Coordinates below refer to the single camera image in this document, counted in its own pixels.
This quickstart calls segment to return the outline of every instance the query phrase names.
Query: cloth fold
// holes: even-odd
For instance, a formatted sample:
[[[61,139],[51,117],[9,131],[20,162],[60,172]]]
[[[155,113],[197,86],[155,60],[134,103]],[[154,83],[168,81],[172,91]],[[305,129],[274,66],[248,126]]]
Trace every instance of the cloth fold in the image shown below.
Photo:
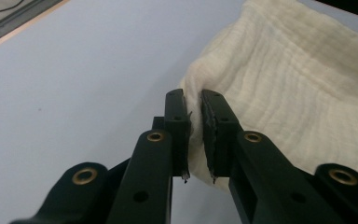
[[[264,133],[313,174],[335,162],[358,171],[358,33],[293,0],[248,0],[180,83],[192,112],[189,167],[212,184],[200,91],[222,93],[244,130]],[[227,178],[218,178],[227,188]]]

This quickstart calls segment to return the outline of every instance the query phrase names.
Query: crumpled towel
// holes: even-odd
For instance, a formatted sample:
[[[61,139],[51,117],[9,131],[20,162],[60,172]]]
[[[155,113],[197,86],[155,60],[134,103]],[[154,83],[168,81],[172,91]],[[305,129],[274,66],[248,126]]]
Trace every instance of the crumpled towel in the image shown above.
[[[335,162],[358,171],[358,33],[293,0],[248,0],[240,18],[193,62],[180,84],[192,112],[189,168],[212,184],[200,92],[222,93],[244,130],[268,136],[313,174]],[[228,190],[227,178],[217,187]]]

